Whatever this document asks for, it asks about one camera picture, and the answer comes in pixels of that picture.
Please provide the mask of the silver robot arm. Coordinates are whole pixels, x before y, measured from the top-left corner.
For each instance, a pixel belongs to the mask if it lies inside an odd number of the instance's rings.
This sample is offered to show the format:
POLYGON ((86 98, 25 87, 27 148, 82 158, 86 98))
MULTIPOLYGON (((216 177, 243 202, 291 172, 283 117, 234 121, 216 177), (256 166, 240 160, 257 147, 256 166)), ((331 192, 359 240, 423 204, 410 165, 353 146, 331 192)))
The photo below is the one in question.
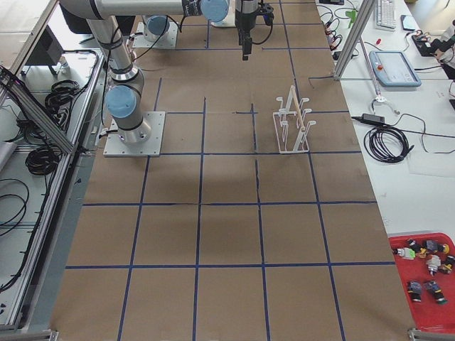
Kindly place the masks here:
MULTIPOLYGON (((221 22, 228 15, 229 1, 182 1, 182 7, 184 16, 203 15, 209 21, 221 22)), ((258 1, 235 1, 235 27, 243 60, 248 60, 252 52, 251 30, 255 27, 256 17, 260 15, 258 1)), ((160 38, 169 30, 170 18, 152 15, 145 20, 144 28, 147 33, 160 38)))
POLYGON ((87 21, 95 40, 107 56, 114 87, 105 102, 119 138, 126 144, 149 139, 152 127, 140 110, 144 76, 119 30, 117 16, 184 15, 204 16, 209 21, 223 20, 228 1, 61 1, 64 9, 87 21))

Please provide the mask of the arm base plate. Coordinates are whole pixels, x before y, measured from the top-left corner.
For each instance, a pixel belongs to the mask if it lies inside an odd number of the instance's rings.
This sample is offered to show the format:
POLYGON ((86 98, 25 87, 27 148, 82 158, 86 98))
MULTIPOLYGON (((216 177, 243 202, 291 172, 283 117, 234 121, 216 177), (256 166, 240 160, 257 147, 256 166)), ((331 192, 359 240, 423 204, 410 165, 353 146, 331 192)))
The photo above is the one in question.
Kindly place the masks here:
POLYGON ((105 157, 158 157, 166 120, 165 112, 144 112, 141 126, 132 131, 118 128, 115 119, 107 136, 103 155, 105 157))
POLYGON ((142 22, 139 22, 132 47, 150 48, 156 41, 156 44, 154 45, 155 49, 173 50, 176 48, 177 35, 178 26, 174 22, 170 22, 169 29, 162 37, 148 32, 145 25, 142 22))

